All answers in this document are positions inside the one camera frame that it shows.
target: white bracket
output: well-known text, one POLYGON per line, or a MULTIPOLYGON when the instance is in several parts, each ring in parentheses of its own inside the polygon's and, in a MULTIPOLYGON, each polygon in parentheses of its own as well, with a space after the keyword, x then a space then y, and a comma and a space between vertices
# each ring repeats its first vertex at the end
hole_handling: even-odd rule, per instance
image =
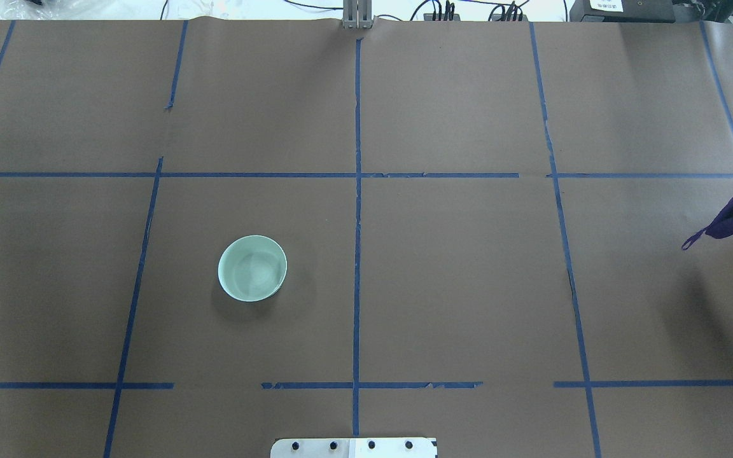
POLYGON ((372 0, 344 0, 341 21, 345 29, 372 29, 372 0))
POLYGON ((436 438, 277 440, 270 458, 437 458, 436 438))

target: mint green bowl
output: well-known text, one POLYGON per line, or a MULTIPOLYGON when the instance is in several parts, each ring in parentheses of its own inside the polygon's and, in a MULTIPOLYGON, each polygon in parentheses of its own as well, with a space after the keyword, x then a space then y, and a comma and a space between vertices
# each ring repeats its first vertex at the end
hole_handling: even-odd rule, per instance
POLYGON ((219 258, 216 276, 229 296, 242 302, 270 298, 288 274, 288 257, 272 239, 248 235, 230 244, 219 258))

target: label on black box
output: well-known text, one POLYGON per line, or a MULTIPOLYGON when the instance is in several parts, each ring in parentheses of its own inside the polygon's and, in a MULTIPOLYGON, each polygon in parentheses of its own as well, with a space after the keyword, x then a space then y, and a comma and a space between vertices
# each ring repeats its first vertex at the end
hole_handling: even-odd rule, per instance
POLYGON ((622 0, 590 0, 590 8, 601 11, 624 12, 622 0))

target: gray metal bracket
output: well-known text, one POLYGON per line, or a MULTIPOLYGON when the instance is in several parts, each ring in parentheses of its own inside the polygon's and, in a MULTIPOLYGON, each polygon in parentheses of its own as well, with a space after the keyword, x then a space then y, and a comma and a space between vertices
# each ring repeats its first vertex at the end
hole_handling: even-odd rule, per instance
POLYGON ((344 0, 344 17, 341 24, 345 29, 372 29, 372 0, 344 0))

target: white floor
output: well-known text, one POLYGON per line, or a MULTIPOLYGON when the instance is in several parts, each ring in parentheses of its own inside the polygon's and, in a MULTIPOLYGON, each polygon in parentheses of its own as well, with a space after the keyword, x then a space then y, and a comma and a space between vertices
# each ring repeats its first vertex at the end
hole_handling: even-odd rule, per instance
MULTIPOLYGON (((59 18, 59 20, 153 20, 160 18, 165 0, 44 0, 36 6, 26 0, 0 0, 0 18, 59 18)), ((568 8, 573 0, 567 0, 568 8)), ((340 0, 303 0, 318 6, 341 6, 340 0)), ((419 0, 374 0, 375 15, 395 15, 409 20, 419 0)), ((428 11, 425 6, 421 11, 428 11)), ((460 0, 456 12, 463 20, 487 20, 491 5, 460 0)), ((561 0, 531 0, 524 7, 532 21, 564 20, 561 0)), ((340 11, 298 8, 283 0, 169 0, 165 18, 181 20, 210 15, 239 20, 303 20, 340 18, 340 11)))

